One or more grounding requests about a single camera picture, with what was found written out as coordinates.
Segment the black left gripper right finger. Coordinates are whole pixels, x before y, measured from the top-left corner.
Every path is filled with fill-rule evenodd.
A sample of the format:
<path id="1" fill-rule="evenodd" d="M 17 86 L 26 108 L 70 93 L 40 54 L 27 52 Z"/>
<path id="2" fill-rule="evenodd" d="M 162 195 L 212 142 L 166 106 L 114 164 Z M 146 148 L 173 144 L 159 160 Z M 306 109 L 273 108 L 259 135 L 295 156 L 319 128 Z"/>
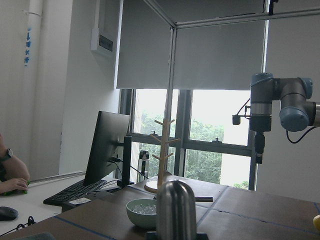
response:
<path id="1" fill-rule="evenodd" d="M 209 237 L 206 233 L 199 232 L 196 234 L 196 240 L 209 240 Z"/>

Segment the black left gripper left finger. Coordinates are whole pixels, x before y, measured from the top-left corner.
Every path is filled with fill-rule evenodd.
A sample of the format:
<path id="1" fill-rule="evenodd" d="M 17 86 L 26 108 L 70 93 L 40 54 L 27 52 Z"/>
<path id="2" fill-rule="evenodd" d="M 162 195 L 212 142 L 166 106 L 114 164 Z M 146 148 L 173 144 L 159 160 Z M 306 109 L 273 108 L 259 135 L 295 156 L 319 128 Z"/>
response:
<path id="1" fill-rule="evenodd" d="M 157 240 L 157 233 L 155 231 L 146 232 L 145 240 Z"/>

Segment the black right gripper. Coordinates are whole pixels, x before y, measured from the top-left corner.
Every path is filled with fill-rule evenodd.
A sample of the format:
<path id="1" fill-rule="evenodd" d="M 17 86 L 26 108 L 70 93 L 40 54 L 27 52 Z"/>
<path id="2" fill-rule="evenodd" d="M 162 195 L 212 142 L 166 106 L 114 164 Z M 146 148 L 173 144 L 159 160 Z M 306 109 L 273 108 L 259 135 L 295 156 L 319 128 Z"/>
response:
<path id="1" fill-rule="evenodd" d="M 255 162 L 262 164 L 265 147 L 265 136 L 263 132 L 270 132 L 272 117 L 269 115 L 251 115 L 249 129 L 256 132 L 254 137 Z"/>

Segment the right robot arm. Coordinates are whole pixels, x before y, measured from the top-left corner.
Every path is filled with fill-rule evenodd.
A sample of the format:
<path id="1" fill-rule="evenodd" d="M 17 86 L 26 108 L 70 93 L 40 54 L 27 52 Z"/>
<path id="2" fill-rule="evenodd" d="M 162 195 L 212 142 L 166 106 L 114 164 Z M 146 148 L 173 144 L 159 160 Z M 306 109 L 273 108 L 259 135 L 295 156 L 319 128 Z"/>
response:
<path id="1" fill-rule="evenodd" d="M 308 126 L 320 126 L 320 104 L 307 101 L 312 97 L 310 78 L 274 78 L 271 73 L 254 74 L 250 82 L 249 129 L 255 132 L 255 162 L 262 163 L 265 132 L 271 131 L 272 102 L 280 101 L 281 126 L 289 132 L 299 132 Z"/>

